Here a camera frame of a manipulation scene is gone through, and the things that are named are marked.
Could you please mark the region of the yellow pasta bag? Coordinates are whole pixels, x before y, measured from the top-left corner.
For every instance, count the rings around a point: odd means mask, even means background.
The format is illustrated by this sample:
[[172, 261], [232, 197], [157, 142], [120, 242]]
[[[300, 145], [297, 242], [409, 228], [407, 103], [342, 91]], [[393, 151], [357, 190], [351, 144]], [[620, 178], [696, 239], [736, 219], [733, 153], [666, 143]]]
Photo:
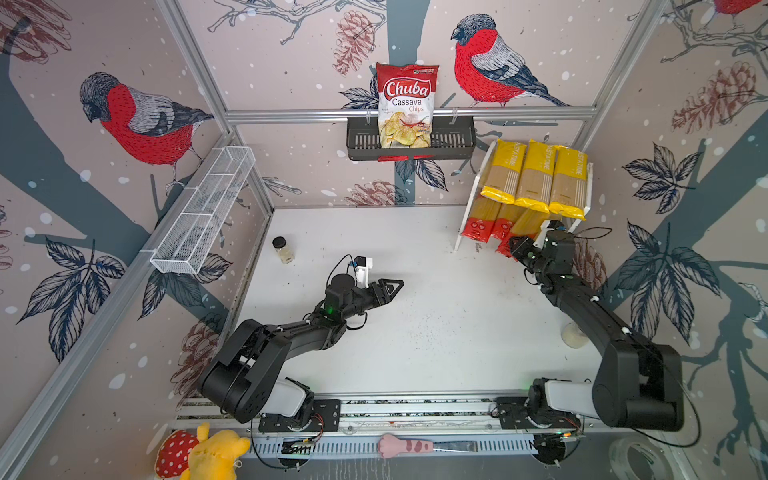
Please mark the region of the yellow pasta bag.
[[515, 203], [526, 149], [522, 143], [496, 141], [490, 168], [482, 180], [483, 197], [507, 205]]
[[549, 211], [584, 221], [588, 186], [588, 156], [581, 151], [558, 146], [553, 172]]
[[548, 213], [557, 149], [531, 140], [521, 169], [515, 206]]

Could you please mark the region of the yellow plush toy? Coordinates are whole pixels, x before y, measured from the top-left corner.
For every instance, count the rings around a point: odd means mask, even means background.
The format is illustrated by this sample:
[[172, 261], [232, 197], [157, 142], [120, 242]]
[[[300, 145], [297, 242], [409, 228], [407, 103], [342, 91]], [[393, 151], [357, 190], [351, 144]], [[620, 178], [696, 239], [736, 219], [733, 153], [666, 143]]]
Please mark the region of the yellow plush toy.
[[188, 468], [181, 474], [181, 480], [236, 480], [236, 469], [242, 456], [249, 452], [251, 443], [233, 430], [222, 430], [210, 434], [210, 424], [203, 423], [197, 428], [199, 443], [188, 455]]

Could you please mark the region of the wooden two-tier shelf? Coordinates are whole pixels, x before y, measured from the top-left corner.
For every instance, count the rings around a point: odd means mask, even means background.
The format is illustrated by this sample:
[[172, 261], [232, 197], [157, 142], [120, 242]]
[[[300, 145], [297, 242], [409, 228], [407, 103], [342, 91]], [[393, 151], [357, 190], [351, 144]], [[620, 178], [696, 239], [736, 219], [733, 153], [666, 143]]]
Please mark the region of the wooden two-tier shelf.
[[[485, 177], [486, 177], [486, 175], [488, 173], [488, 169], [490, 168], [491, 159], [492, 159], [492, 156], [493, 156], [493, 153], [494, 153], [496, 141], [497, 140], [495, 140], [494, 142], [491, 143], [491, 145], [488, 148], [488, 151], [486, 152], [485, 157], [484, 157], [484, 159], [483, 159], [483, 161], [481, 163], [479, 172], [474, 177], [474, 181], [473, 181], [472, 187], [470, 189], [470, 195], [469, 195], [468, 203], [467, 203], [467, 206], [465, 208], [465, 211], [464, 211], [461, 223], [460, 223], [459, 235], [458, 235], [457, 240], [455, 242], [454, 250], [457, 250], [458, 247], [461, 244], [462, 239], [466, 238], [466, 237], [462, 236], [462, 230], [463, 230], [463, 227], [465, 226], [465, 223], [466, 223], [466, 221], [468, 219], [469, 212], [470, 212], [470, 209], [471, 209], [471, 206], [472, 206], [472, 203], [473, 203], [474, 199], [477, 196], [481, 195], [480, 192], [481, 192], [482, 187], [483, 187], [482, 180], [485, 179]], [[588, 162], [587, 170], [588, 170], [588, 186], [587, 186], [587, 200], [586, 200], [586, 208], [585, 208], [585, 211], [586, 211], [585, 219], [586, 219], [586, 216], [589, 214], [589, 212], [592, 209], [592, 193], [593, 193], [593, 182], [594, 182], [594, 168], [593, 168], [593, 164], [591, 162]], [[567, 228], [567, 231], [569, 233], [573, 233], [575, 231], [576, 227], [581, 222], [583, 222], [583, 221], [577, 220], [577, 219], [571, 219], [571, 223], [570, 223], [569, 227]]]

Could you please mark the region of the spice jar black lid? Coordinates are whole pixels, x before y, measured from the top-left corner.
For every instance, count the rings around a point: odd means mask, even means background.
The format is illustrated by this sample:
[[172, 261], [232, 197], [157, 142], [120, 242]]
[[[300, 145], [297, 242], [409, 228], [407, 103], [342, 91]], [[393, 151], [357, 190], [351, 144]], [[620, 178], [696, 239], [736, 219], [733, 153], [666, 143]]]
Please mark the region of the spice jar black lid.
[[590, 343], [587, 335], [573, 322], [563, 328], [561, 339], [566, 346], [572, 349], [581, 349]]
[[272, 246], [275, 249], [278, 257], [283, 264], [291, 263], [295, 256], [293, 251], [288, 245], [288, 242], [283, 236], [276, 236], [272, 239]]

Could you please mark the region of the red spaghetti bag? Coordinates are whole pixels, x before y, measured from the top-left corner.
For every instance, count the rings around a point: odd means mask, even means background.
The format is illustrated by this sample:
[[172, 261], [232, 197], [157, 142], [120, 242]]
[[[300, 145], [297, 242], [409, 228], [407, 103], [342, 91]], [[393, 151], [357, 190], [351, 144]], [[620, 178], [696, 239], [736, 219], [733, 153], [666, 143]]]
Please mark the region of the red spaghetti bag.
[[525, 211], [526, 209], [524, 207], [513, 204], [503, 204], [493, 224], [491, 237], [498, 240], [504, 240], [510, 234], [512, 227], [518, 222]]
[[477, 242], [487, 243], [502, 204], [482, 195], [477, 196], [471, 206], [462, 236]]
[[525, 213], [512, 227], [510, 234], [504, 240], [499, 240], [500, 244], [496, 248], [497, 253], [502, 254], [505, 257], [510, 257], [509, 240], [512, 237], [530, 237], [536, 239], [540, 232], [541, 225], [550, 217], [549, 213], [539, 212], [528, 208], [525, 209]]

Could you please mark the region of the pink handled scraper tool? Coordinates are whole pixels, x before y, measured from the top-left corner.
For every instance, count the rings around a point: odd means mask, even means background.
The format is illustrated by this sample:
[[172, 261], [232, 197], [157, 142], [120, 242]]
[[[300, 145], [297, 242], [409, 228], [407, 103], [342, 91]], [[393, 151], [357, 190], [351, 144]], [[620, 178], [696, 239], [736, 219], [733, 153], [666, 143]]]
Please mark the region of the pink handled scraper tool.
[[477, 453], [479, 446], [475, 441], [434, 442], [385, 434], [378, 441], [377, 451], [383, 459], [391, 459], [405, 454]]

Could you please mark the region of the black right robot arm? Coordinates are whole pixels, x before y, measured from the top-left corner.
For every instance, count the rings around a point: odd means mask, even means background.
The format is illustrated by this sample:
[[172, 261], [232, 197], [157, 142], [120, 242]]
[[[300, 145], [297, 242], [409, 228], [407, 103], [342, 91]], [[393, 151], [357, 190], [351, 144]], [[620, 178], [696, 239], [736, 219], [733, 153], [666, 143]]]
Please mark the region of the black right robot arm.
[[509, 248], [511, 256], [533, 275], [540, 292], [602, 356], [589, 384], [536, 379], [528, 393], [530, 418], [562, 412], [596, 418], [614, 428], [681, 430], [685, 397], [680, 355], [632, 331], [574, 273], [574, 235], [550, 230], [541, 248], [529, 237], [512, 237]]

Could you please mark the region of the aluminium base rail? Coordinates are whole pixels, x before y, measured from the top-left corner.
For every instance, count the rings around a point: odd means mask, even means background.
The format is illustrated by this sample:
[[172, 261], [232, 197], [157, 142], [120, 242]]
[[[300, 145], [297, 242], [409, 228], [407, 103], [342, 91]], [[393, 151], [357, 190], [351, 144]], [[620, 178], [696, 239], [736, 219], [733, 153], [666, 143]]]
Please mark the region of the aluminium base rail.
[[432, 441], [438, 456], [539, 455], [552, 438], [570, 449], [610, 427], [583, 415], [561, 414], [533, 423], [519, 393], [440, 395], [333, 395], [320, 397], [305, 427], [290, 427], [266, 414], [246, 423], [220, 412], [212, 402], [182, 403], [173, 427], [193, 431], [207, 423], [213, 432], [233, 430], [255, 442], [263, 460], [348, 460], [377, 458], [380, 438]]

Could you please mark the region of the clear tape roll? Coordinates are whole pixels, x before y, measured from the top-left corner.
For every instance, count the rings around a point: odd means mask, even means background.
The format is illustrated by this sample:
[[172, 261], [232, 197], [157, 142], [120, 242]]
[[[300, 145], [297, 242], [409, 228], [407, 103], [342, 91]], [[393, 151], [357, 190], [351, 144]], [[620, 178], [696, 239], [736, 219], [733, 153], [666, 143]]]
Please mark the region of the clear tape roll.
[[672, 480], [674, 473], [663, 452], [651, 443], [636, 438], [621, 438], [609, 447], [613, 474], [622, 480]]

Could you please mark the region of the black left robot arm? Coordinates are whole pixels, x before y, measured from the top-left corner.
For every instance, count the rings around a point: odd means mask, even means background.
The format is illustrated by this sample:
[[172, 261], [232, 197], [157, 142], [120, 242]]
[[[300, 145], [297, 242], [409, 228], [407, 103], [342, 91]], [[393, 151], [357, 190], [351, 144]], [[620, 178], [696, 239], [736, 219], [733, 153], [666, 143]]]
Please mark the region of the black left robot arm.
[[307, 425], [314, 393], [304, 384], [280, 376], [286, 361], [333, 347], [351, 329], [348, 320], [394, 300], [405, 282], [379, 279], [366, 288], [349, 274], [337, 274], [325, 298], [298, 322], [265, 325], [243, 321], [200, 375], [197, 391], [220, 412], [241, 424], [259, 415], [278, 415]]

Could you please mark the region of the Chuba cassava chips bag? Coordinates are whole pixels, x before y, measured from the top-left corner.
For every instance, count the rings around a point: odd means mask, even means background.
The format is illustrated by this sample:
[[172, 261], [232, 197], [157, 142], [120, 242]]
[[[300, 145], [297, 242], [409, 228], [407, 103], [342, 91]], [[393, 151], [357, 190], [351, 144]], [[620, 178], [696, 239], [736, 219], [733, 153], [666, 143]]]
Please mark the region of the Chuba cassava chips bag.
[[437, 65], [376, 64], [382, 148], [431, 146], [438, 70]]

